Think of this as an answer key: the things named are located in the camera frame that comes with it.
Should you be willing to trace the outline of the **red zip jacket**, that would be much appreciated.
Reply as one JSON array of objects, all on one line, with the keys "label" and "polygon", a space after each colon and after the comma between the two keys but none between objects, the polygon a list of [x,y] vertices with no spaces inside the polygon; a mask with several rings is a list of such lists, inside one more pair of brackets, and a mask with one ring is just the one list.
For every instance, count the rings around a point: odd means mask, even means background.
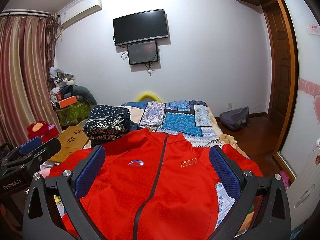
[{"label": "red zip jacket", "polygon": [[141,129],[104,149],[80,203],[107,239],[207,239],[214,232],[220,180],[208,148]]}]

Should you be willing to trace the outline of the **grey backpack on floor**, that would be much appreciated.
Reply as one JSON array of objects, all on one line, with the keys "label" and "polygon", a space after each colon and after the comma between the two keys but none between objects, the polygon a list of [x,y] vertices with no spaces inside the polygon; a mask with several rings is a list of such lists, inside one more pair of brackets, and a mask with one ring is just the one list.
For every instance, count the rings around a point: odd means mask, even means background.
[{"label": "grey backpack on floor", "polygon": [[231,131],[238,131],[248,125],[249,107],[233,109],[220,114],[220,122]]}]

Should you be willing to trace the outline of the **striped pink beige curtain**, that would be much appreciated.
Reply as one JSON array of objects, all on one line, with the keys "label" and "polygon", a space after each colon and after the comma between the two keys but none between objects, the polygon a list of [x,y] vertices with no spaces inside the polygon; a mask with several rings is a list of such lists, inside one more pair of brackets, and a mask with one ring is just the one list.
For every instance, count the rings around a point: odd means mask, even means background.
[{"label": "striped pink beige curtain", "polygon": [[19,146],[37,121],[59,120],[50,100],[56,17],[1,17],[1,142]]}]

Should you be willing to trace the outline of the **red plush toy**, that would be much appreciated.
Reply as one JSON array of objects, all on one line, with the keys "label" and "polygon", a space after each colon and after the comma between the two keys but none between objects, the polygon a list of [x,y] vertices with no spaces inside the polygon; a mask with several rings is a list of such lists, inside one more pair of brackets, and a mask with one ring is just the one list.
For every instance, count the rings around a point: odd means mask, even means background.
[{"label": "red plush toy", "polygon": [[42,120],[35,124],[32,123],[27,127],[27,131],[29,139],[40,137],[43,143],[48,142],[59,135],[58,129],[54,124],[48,124]]}]

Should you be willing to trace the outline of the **brown wooden door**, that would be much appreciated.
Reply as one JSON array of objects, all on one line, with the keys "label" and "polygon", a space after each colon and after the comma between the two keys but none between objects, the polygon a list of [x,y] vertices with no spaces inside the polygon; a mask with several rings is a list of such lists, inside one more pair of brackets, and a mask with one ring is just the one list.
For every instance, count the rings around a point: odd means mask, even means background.
[{"label": "brown wooden door", "polygon": [[293,23],[285,0],[263,4],[272,58],[272,81],[268,117],[280,129],[273,150],[284,146],[295,110],[298,87],[298,51]]}]

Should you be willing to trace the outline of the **small black wall monitor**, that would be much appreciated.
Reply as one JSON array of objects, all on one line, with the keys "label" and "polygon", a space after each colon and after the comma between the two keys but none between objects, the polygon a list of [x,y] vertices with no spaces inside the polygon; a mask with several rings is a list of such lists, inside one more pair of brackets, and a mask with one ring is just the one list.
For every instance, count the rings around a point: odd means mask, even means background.
[{"label": "small black wall monitor", "polygon": [[159,60],[157,41],[143,41],[127,46],[129,64],[152,63]]}]

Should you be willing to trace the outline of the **beige fleece blanket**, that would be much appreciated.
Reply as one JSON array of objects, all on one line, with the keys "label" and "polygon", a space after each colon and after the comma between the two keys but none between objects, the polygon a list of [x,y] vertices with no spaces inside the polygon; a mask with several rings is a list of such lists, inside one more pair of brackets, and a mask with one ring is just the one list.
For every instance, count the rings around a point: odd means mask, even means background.
[{"label": "beige fleece blanket", "polygon": [[212,123],[213,129],[218,136],[218,138],[222,141],[222,144],[230,144],[233,148],[235,148],[240,154],[242,154],[244,157],[249,159],[249,156],[238,146],[237,141],[234,139],[233,136],[228,134],[223,134],[221,128],[217,124],[216,118],[213,116],[212,111],[210,108],[208,109],[210,122]]}]

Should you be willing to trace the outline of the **white wall socket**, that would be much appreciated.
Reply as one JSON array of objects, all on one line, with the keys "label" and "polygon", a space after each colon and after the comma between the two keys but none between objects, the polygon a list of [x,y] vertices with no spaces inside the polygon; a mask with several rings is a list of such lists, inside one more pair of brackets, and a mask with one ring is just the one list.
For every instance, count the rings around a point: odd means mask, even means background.
[{"label": "white wall socket", "polygon": [[228,103],[227,103],[227,108],[228,108],[228,109],[232,108],[232,105],[233,105],[232,102],[228,102]]}]

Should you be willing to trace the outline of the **small wooden bed table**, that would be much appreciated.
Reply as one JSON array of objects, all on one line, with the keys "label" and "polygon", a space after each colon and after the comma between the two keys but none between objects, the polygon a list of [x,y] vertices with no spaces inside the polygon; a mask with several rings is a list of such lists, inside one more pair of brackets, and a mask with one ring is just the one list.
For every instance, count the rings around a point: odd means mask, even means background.
[{"label": "small wooden bed table", "polygon": [[62,163],[73,152],[82,149],[89,141],[88,136],[85,135],[82,129],[82,126],[69,126],[65,129],[58,137],[58,140],[61,143],[61,150],[52,156],[49,161]]}]

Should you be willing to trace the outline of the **clutter pile on cabinet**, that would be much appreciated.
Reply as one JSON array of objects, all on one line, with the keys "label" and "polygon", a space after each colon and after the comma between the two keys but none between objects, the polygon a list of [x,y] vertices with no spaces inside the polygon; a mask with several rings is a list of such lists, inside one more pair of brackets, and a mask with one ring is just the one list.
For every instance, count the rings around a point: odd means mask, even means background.
[{"label": "clutter pile on cabinet", "polygon": [[93,94],[86,87],[75,83],[74,75],[66,74],[57,67],[51,67],[49,75],[55,85],[49,92],[52,104],[67,99],[68,95],[75,96],[78,101],[86,102],[91,106],[97,104]]}]

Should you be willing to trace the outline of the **pink croc shoe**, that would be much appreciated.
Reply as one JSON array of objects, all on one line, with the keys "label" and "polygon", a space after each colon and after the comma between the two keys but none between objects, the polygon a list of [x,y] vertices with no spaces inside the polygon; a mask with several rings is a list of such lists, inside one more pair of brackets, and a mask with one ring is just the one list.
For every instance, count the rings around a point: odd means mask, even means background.
[{"label": "pink croc shoe", "polygon": [[288,189],[290,186],[289,176],[283,170],[279,172],[279,175],[281,176],[285,189]]}]

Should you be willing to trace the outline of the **folded navy patterned clothes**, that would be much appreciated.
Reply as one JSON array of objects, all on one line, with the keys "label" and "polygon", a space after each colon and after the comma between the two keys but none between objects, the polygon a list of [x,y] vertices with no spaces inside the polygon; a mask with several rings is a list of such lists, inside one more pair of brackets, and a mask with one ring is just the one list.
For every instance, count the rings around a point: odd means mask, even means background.
[{"label": "folded navy patterned clothes", "polygon": [[130,120],[127,108],[96,105],[89,113],[82,131],[91,141],[91,146],[114,141],[127,133],[139,130],[137,123]]}]

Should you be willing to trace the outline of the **orange box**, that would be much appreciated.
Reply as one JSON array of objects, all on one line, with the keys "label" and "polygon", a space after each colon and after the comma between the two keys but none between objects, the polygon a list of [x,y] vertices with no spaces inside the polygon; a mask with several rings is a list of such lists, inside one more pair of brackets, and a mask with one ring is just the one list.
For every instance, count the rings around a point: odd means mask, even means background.
[{"label": "orange box", "polygon": [[57,109],[62,109],[62,108],[68,107],[74,103],[77,103],[77,98],[76,98],[76,96],[71,96],[69,98],[66,98],[66,99],[63,99],[63,100],[57,102],[56,107],[57,107]]}]

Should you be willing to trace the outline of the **blue patchwork bed cover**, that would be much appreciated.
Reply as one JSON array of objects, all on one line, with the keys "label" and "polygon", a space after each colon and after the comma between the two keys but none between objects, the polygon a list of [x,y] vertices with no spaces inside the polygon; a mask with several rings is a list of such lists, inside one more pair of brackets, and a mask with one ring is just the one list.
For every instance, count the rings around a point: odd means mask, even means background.
[{"label": "blue patchwork bed cover", "polygon": [[141,101],[127,102],[122,106],[129,110],[130,119],[141,128],[172,135],[182,133],[194,147],[221,147],[225,144],[220,140],[221,129],[203,101]]}]

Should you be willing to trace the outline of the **black wall television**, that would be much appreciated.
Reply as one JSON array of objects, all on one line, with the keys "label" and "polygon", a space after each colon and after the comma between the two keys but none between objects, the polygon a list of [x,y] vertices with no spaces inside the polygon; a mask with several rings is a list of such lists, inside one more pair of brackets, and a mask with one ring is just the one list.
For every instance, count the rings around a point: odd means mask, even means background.
[{"label": "black wall television", "polygon": [[121,46],[169,37],[164,9],[156,9],[113,19],[114,43]]}]

